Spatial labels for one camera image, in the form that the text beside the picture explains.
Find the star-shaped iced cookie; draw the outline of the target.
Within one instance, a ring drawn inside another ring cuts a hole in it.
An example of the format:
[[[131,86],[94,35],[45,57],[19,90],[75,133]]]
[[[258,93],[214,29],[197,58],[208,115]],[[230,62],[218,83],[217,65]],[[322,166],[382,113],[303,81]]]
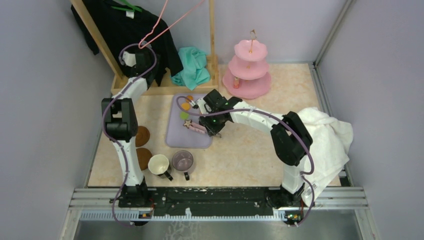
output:
[[[195,126],[193,125],[193,121],[191,119],[186,119],[184,121],[183,126],[186,127],[187,129],[191,130],[191,131],[196,130]]]

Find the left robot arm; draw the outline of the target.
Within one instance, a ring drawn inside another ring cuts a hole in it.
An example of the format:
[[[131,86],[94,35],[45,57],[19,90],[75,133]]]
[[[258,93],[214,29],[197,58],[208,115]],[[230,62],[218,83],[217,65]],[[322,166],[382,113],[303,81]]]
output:
[[[122,184],[112,204],[118,201],[121,208],[146,207],[151,202],[137,155],[136,135],[139,125],[134,104],[151,87],[153,80],[149,80],[147,75],[155,68],[158,58],[149,46],[141,52],[152,57],[147,69],[129,78],[114,96],[101,101],[102,131],[115,147],[122,172]]]

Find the pink food tongs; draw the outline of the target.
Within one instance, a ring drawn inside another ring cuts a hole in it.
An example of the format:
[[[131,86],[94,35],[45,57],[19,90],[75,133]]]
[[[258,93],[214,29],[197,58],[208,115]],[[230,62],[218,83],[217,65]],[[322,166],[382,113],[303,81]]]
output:
[[[200,124],[197,123],[191,123],[188,127],[189,130],[197,132],[199,134],[203,134],[203,135],[207,135],[209,137],[218,137],[218,138],[222,138],[222,135],[220,133],[212,133],[211,131],[209,131],[205,126],[202,126]]]

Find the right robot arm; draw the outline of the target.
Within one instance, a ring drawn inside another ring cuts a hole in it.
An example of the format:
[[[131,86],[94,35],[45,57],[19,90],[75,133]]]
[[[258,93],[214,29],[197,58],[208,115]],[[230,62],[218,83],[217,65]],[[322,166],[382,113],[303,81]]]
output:
[[[310,147],[313,138],[297,113],[263,111],[235,96],[226,99],[217,90],[199,98],[193,106],[200,110],[199,123],[206,128],[209,136],[219,135],[226,122],[243,124],[270,134],[275,153],[285,165],[279,198],[287,206],[295,206],[301,200],[305,189],[303,177],[312,174],[315,167],[305,171],[301,166],[304,157],[312,157]]]

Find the red striped cake piece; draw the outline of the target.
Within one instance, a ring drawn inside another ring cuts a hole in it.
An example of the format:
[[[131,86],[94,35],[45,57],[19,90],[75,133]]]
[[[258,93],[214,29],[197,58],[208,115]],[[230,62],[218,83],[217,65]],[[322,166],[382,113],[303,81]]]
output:
[[[235,76],[233,79],[233,88],[238,89],[239,87],[240,87],[240,78]]]

